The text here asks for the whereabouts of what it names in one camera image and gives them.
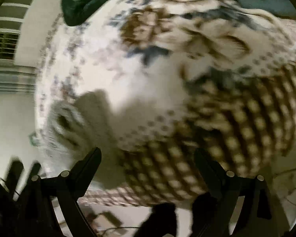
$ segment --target brown checkered fabric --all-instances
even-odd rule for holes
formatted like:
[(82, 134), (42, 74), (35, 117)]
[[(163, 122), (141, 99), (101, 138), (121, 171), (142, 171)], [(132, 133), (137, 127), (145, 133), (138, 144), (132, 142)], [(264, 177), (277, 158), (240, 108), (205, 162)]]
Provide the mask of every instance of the brown checkered fabric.
[(252, 78), (236, 94), (211, 81), (205, 85), (209, 91), (191, 98), (189, 116), (174, 122), (171, 137), (156, 136), (136, 152), (123, 152), (127, 184), (88, 191), (81, 201), (150, 206), (196, 197), (206, 191), (192, 159), (197, 147), (244, 177), (289, 150), (296, 133), (296, 62), (274, 69), (272, 77)]

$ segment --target cable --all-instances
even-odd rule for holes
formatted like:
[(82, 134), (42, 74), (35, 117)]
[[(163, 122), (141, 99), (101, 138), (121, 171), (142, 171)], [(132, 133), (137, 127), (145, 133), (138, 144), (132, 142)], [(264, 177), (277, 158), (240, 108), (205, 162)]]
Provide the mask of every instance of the cable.
[[(1, 180), (2, 182), (6, 183), (6, 181), (3, 180), (1, 177), (0, 177), (0, 180)], [(18, 193), (16, 190), (14, 190), (14, 192), (15, 192), (18, 196), (20, 196), (19, 193)]]
[(108, 228), (108, 229), (104, 230), (103, 233), (101, 234), (101, 236), (103, 237), (108, 230), (113, 230), (113, 229), (114, 230), (116, 230), (116, 229), (129, 229), (129, 228), (138, 229), (140, 227), (112, 227), (112, 228)]

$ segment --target brown flower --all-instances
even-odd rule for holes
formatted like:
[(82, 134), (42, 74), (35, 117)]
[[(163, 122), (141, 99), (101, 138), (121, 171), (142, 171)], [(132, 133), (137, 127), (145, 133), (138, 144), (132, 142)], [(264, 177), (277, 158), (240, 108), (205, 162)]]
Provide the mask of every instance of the brown flower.
[(148, 47), (156, 35), (172, 29), (170, 15), (164, 8), (145, 7), (130, 14), (121, 27), (121, 38), (127, 47)]

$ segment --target wall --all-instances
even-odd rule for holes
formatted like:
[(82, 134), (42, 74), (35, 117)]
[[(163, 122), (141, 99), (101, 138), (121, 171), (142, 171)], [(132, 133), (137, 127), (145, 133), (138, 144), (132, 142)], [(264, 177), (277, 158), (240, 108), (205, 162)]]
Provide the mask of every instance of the wall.
[(33, 0), (21, 26), (14, 64), (35, 67), (40, 49), (57, 15), (61, 0)]
[(12, 156), (19, 157), (25, 181), (38, 149), (31, 146), (29, 134), (35, 130), (34, 98), (31, 94), (0, 93), (0, 177), (4, 178)]

